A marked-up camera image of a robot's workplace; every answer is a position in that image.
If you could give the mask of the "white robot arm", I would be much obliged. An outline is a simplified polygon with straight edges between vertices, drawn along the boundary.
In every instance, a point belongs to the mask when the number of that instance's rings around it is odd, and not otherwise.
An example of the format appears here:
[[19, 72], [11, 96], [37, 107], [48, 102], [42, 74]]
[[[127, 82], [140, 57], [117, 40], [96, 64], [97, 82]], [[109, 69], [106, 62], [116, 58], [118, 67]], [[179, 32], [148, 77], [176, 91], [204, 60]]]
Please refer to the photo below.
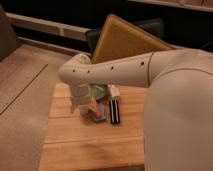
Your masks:
[[145, 171], [213, 171], [213, 53], [177, 49], [98, 64], [78, 54], [59, 78], [77, 105], [89, 102], [90, 83], [147, 88]]

